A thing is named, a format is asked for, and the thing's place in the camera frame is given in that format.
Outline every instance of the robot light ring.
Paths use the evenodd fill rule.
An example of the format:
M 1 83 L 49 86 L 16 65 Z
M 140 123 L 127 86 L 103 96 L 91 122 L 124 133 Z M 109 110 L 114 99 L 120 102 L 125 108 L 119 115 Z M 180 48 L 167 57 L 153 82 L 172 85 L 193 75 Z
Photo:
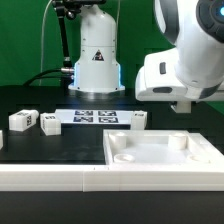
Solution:
M 220 9 L 220 14 L 224 16 L 224 6 Z

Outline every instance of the warning label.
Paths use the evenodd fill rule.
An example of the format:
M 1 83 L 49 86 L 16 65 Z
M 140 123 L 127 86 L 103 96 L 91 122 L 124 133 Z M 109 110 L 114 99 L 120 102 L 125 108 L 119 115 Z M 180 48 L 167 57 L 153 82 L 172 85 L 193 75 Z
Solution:
M 95 56 L 93 57 L 93 61 L 104 61 L 103 55 L 100 50 L 96 52 Z

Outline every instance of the white cube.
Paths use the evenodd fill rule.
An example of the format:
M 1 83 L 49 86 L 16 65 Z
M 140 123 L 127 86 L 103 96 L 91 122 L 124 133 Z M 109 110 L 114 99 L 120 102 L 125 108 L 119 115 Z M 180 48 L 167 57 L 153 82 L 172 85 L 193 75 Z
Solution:
M 3 147 L 3 135 L 2 135 L 2 131 L 0 131 L 0 149 L 2 149 Z
M 61 121 L 54 113 L 43 113 L 40 115 L 41 129 L 45 135 L 61 135 Z
M 9 130 L 25 131 L 36 124 L 39 113 L 36 110 L 21 110 L 9 116 Z
M 131 116 L 131 130 L 144 130 L 147 124 L 147 112 L 134 111 Z

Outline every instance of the black table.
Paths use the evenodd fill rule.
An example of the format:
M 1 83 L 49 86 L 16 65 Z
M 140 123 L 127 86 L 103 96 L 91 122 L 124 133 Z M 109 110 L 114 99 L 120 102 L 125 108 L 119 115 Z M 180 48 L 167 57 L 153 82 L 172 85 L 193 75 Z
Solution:
M 62 136 L 44 136 L 40 124 L 18 133 L 8 116 L 22 109 L 143 110 L 146 129 L 201 133 L 224 153 L 224 116 L 206 103 L 176 114 L 167 102 L 138 102 L 132 90 L 122 98 L 88 101 L 58 87 L 0 87 L 0 164 L 105 164 L 104 129 L 129 126 L 63 125 Z M 2 223 L 223 223 L 224 192 L 0 192 Z

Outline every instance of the black cable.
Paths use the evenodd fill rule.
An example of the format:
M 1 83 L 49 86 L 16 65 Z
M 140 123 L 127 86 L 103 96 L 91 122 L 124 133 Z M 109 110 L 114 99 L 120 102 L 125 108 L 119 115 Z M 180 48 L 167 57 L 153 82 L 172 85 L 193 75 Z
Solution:
M 33 78 L 32 81 L 35 81 L 35 80 L 38 80 L 38 79 L 58 79 L 58 78 L 69 78 L 69 79 L 71 79 L 71 75 L 55 75 L 55 76 L 36 77 L 35 79 Z
M 36 79 L 41 79 L 40 77 L 44 76 L 44 75 L 47 75 L 49 73 L 55 73 L 55 72 L 61 72 L 61 69 L 60 68 L 56 68 L 56 69 L 50 69 L 50 70 L 47 70 L 47 71 L 44 71 L 44 72 L 41 72 L 37 75 L 35 75 L 32 79 L 29 79 L 28 81 L 26 81 L 23 86 L 29 86 L 34 80 Z

